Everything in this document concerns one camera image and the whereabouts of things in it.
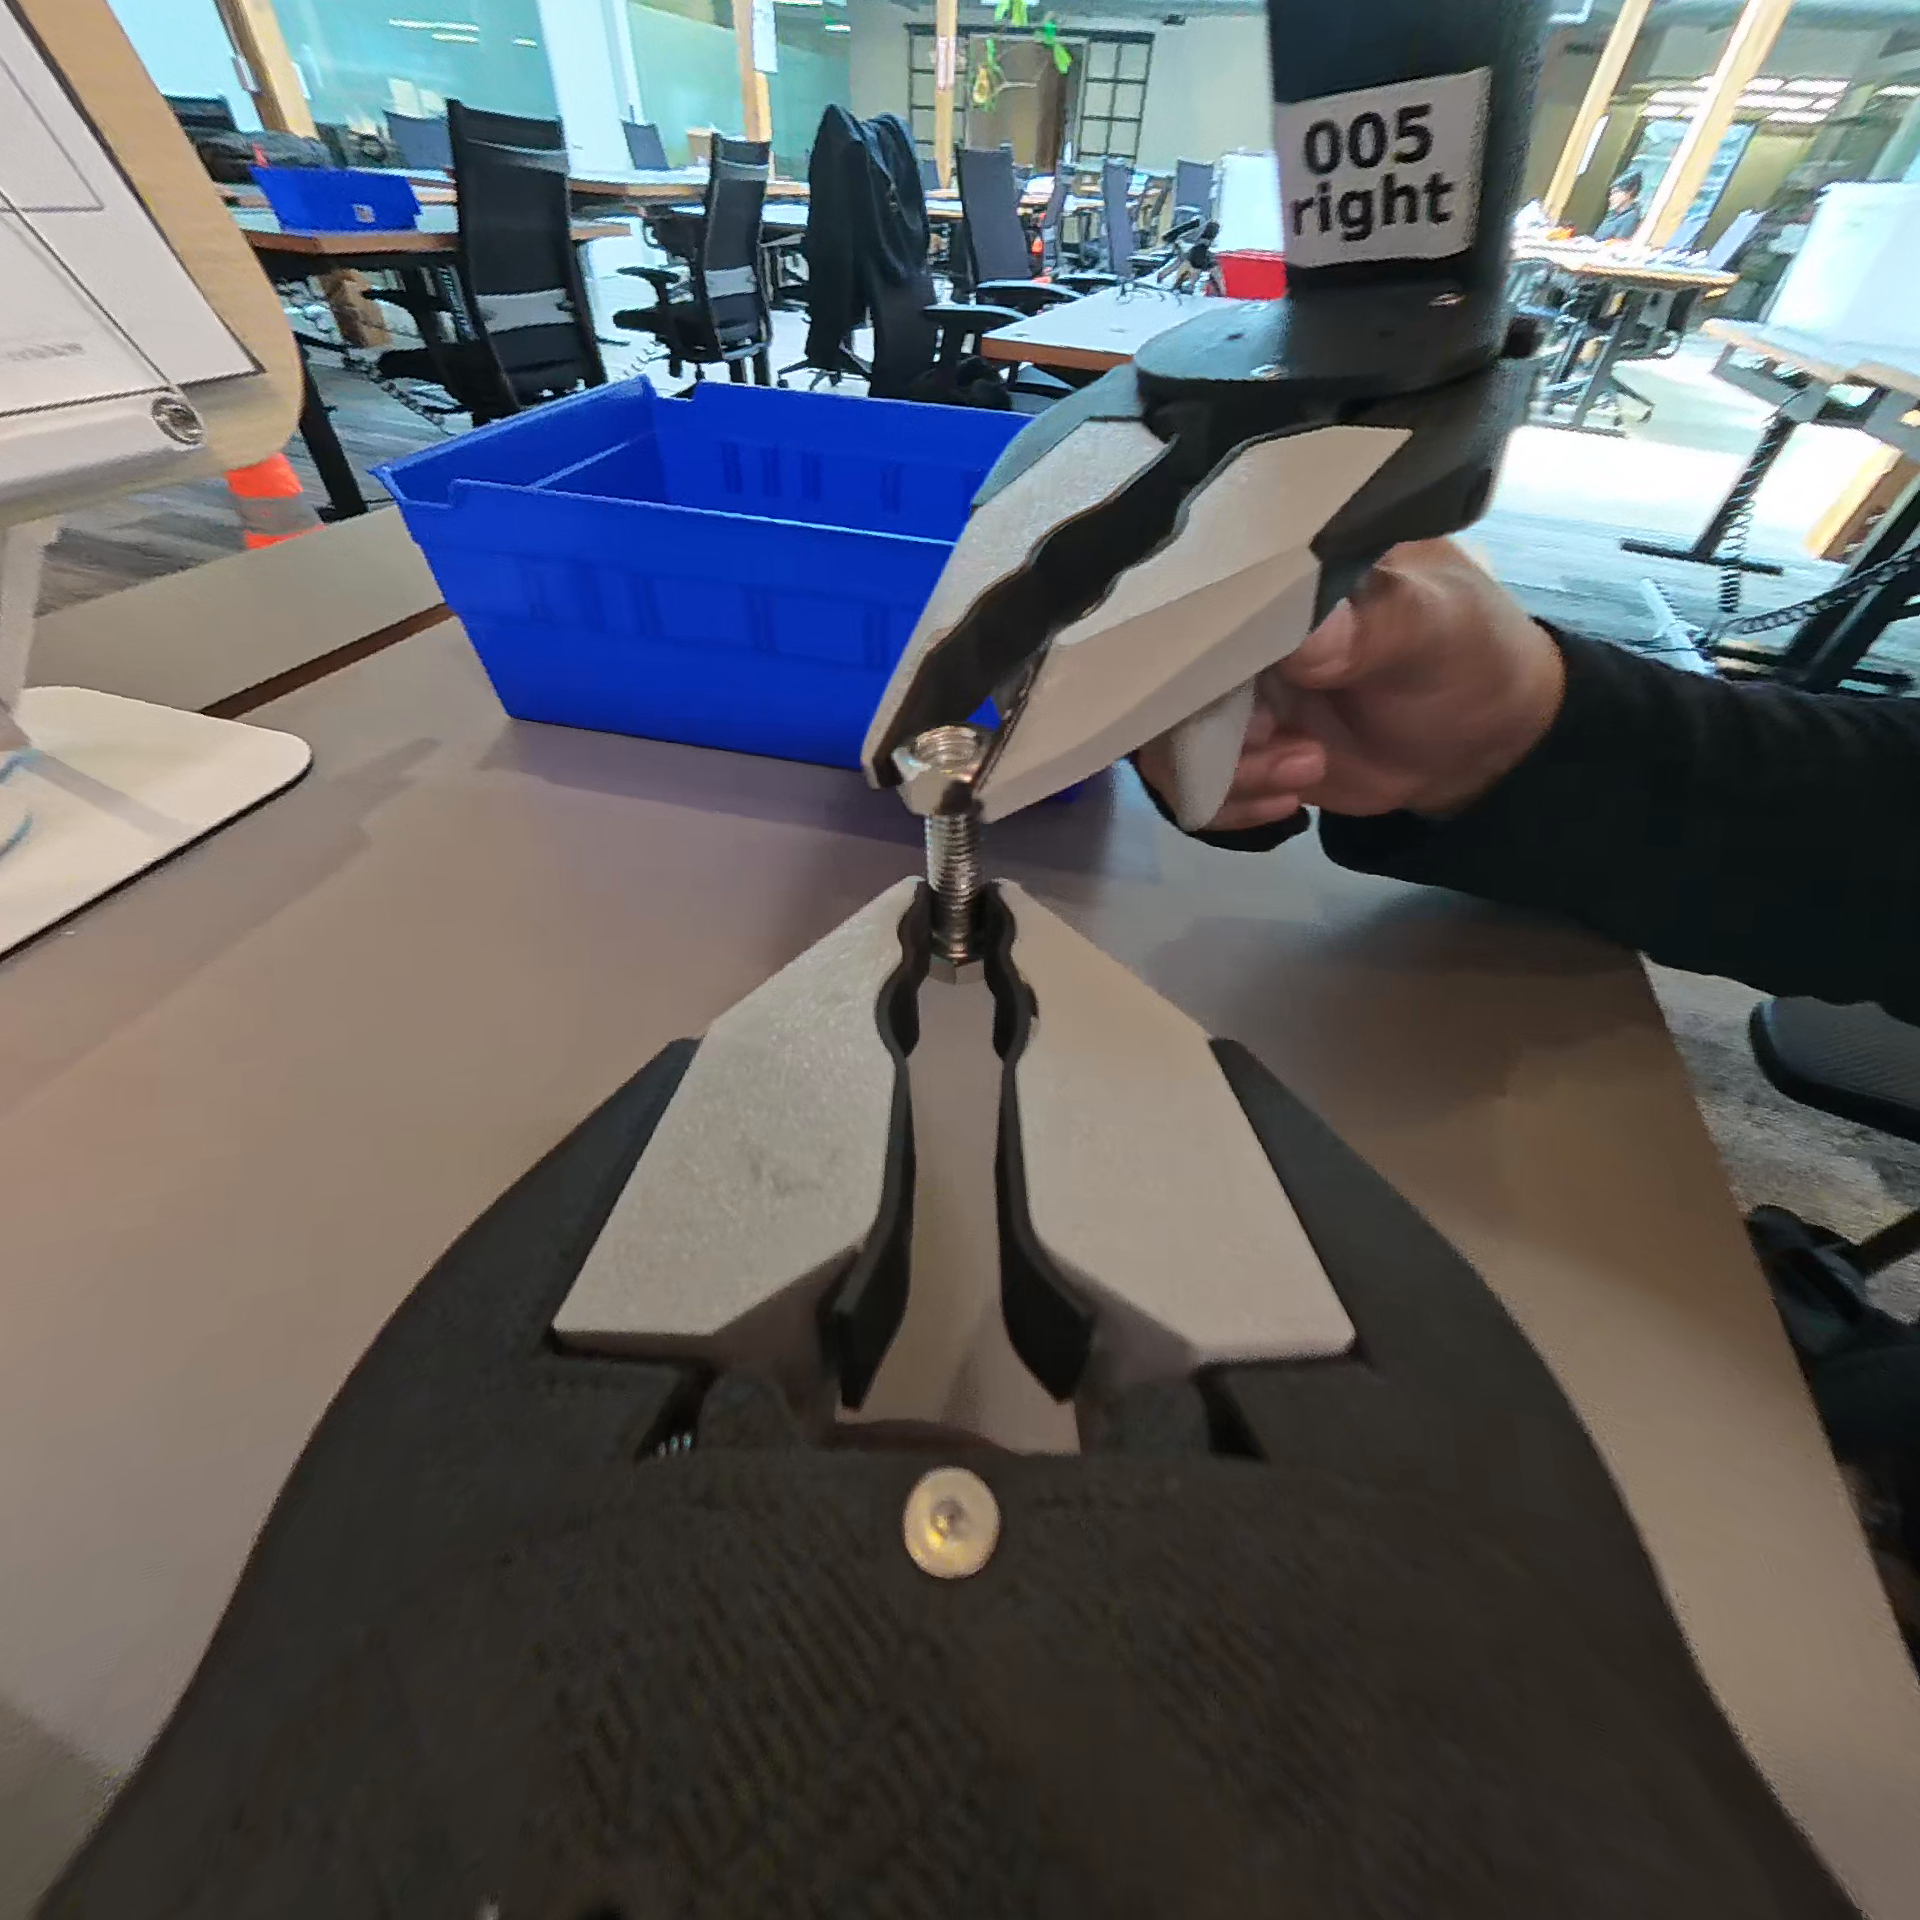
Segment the black hanging jacket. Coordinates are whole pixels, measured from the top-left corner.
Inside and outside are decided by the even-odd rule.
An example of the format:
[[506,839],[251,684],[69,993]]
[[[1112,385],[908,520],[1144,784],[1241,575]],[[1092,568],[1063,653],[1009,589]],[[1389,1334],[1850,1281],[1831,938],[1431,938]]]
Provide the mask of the black hanging jacket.
[[870,329],[869,392],[882,402],[939,397],[939,334],[927,322],[929,222],[923,159],[898,115],[823,110],[808,153],[805,220],[805,361],[830,380],[853,370],[850,335]]

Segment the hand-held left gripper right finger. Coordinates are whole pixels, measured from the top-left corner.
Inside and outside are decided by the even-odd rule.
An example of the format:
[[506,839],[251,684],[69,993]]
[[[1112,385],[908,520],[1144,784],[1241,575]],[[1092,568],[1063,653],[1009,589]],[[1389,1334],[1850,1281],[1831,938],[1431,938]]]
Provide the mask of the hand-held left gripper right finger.
[[999,1311],[1055,1402],[1335,1361],[1357,1328],[1195,1021],[1001,879]]

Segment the blue plastic bin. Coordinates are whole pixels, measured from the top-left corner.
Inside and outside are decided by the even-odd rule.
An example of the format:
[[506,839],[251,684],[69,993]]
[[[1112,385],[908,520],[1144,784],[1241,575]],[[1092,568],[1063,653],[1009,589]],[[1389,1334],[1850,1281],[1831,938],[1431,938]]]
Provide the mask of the blue plastic bin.
[[375,477],[515,722],[858,772],[1022,427],[1034,419],[623,380]]

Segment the steel hex bolt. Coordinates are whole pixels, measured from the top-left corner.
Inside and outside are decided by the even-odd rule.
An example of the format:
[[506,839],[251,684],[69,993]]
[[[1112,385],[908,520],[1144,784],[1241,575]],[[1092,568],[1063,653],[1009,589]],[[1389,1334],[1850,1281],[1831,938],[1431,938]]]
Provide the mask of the steel hex bolt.
[[973,935],[983,904],[983,814],[923,827],[927,888],[933,897],[929,938],[952,977],[973,968]]

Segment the person's right hand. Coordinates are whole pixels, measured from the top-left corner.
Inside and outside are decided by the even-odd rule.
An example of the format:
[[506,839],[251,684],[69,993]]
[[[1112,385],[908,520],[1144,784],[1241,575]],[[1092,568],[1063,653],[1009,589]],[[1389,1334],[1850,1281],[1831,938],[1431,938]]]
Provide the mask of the person's right hand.
[[1386,550],[1253,684],[1211,828],[1302,808],[1452,819],[1543,745],[1567,700],[1560,639],[1452,540]]

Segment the black office chair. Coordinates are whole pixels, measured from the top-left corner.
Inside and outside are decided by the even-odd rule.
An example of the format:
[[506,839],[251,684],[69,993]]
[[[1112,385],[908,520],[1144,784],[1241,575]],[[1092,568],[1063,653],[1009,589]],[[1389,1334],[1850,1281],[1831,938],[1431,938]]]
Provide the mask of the black office chair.
[[455,262],[408,278],[401,303],[421,347],[383,348],[371,374],[439,386],[470,427],[601,386],[559,124],[448,101],[448,139]]
[[761,288],[761,204],[769,184],[766,139],[713,139],[703,222],[682,274],[628,266],[652,288],[648,308],[623,308],[614,329],[648,334],[668,360],[668,374],[686,368],[703,380],[725,368],[732,385],[773,386],[769,370],[769,303]]

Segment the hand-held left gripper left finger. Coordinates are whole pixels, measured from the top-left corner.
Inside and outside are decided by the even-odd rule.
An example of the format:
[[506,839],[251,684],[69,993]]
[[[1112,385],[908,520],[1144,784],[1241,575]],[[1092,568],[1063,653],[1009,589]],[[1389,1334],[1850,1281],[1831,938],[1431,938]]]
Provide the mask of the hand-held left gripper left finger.
[[882,993],[912,897],[890,883],[708,1027],[550,1320],[565,1350],[838,1400],[823,1311],[882,1220],[903,1073]]

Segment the steel hex nut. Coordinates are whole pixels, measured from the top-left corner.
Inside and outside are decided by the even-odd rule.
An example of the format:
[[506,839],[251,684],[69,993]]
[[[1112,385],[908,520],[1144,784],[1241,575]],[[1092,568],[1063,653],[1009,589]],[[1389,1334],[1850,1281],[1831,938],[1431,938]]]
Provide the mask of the steel hex nut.
[[999,761],[999,745],[999,728],[984,725],[939,725],[906,738],[892,751],[903,805],[919,823],[975,814],[983,784]]

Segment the printed instruction sheet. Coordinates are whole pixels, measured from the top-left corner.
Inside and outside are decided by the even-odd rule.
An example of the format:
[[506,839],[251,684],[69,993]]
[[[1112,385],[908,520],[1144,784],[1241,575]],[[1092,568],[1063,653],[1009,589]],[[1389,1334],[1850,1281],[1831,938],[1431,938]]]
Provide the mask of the printed instruction sheet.
[[0,23],[0,413],[243,380],[214,317],[11,5]]

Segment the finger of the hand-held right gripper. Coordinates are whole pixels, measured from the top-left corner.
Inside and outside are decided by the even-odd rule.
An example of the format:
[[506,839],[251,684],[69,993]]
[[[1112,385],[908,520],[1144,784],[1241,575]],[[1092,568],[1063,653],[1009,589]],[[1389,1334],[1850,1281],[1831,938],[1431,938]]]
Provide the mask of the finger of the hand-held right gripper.
[[1321,427],[1238,445],[1177,534],[1047,639],[983,784],[983,823],[1170,741],[1170,814],[1204,828],[1232,786],[1260,673],[1317,624],[1313,534],[1405,438]]
[[1042,673],[1055,639],[1117,582],[1148,561],[1202,489],[1195,449],[1144,423],[1072,423],[1042,445],[1022,430],[966,521],[863,734],[869,786],[903,786],[898,751],[929,728],[999,711],[990,772],[1009,761],[1042,714]]

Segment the person's right forearm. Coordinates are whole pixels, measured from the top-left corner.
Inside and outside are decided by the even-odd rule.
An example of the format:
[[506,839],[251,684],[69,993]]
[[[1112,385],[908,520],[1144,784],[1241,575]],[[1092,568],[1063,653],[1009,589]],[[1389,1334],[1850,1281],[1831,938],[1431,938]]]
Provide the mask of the person's right forearm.
[[1549,734],[1450,819],[1317,814],[1352,871],[1553,914],[1668,968],[1920,1021],[1920,707],[1549,632]]

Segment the small blue bin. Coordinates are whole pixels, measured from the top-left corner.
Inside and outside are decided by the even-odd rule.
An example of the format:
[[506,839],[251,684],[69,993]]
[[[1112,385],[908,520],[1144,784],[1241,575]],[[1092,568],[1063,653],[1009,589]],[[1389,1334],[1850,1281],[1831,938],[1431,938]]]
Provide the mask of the small blue bin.
[[272,222],[294,234],[387,234],[421,227],[421,197],[401,174],[269,165],[251,165],[249,174]]

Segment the orange traffic cone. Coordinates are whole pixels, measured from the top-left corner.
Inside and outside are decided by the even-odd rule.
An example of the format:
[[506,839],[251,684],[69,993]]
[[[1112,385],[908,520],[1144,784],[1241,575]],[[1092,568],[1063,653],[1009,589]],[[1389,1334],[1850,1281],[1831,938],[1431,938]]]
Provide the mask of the orange traffic cone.
[[243,550],[265,550],[326,526],[326,514],[303,492],[287,449],[226,467],[225,489],[235,511]]

